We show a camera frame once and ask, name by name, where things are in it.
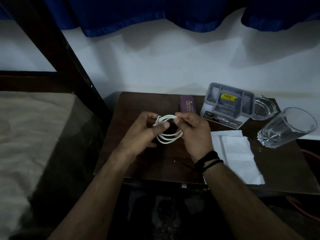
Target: black bracelet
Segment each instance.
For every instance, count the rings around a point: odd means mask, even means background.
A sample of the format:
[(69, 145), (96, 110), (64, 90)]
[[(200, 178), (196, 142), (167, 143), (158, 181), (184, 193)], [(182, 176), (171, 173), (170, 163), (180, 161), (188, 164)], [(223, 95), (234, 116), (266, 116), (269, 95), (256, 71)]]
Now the black bracelet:
[[(209, 161), (213, 161), (208, 166), (205, 167), (205, 163)], [(197, 161), (194, 165), (194, 168), (200, 173), (203, 174), (204, 171), (206, 171), (208, 168), (212, 167), (213, 165), (217, 163), (223, 163), (223, 161), (219, 158), (218, 153), (215, 151), (208, 152), (203, 158), (201, 158), (199, 161)]]

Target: yellow label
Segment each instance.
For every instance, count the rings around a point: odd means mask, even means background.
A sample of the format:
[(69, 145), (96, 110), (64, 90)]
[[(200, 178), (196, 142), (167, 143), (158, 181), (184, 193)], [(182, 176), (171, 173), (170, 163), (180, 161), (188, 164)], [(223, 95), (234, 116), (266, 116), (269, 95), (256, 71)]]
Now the yellow label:
[(221, 98), (234, 102), (237, 97), (226, 93), (222, 93)]

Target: white paper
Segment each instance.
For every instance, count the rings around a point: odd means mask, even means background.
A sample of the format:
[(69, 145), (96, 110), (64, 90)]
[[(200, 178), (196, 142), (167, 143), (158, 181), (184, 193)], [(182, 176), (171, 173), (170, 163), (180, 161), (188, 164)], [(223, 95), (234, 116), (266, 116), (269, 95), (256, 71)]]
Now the white paper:
[(211, 132), (212, 145), (218, 156), (244, 183), (265, 184), (254, 161), (247, 137), (241, 130)]

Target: person's right arm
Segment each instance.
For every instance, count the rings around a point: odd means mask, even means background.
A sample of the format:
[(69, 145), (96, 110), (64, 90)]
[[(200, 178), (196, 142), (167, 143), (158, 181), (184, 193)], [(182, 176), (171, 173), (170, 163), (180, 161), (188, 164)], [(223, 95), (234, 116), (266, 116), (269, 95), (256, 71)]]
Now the person's right arm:
[[(174, 123), (182, 130), (186, 150), (196, 163), (213, 150), (210, 126), (194, 113), (176, 116)], [(303, 239), (224, 164), (215, 164), (203, 176), (236, 239)]]

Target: person's right hand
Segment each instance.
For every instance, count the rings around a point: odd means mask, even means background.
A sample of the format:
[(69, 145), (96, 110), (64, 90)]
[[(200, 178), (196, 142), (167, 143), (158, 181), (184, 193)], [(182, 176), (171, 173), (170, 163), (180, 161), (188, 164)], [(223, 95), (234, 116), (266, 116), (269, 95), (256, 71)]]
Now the person's right hand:
[(194, 163), (203, 158), (214, 148), (208, 121), (195, 113), (180, 113), (175, 115), (174, 123), (182, 130), (184, 144)]

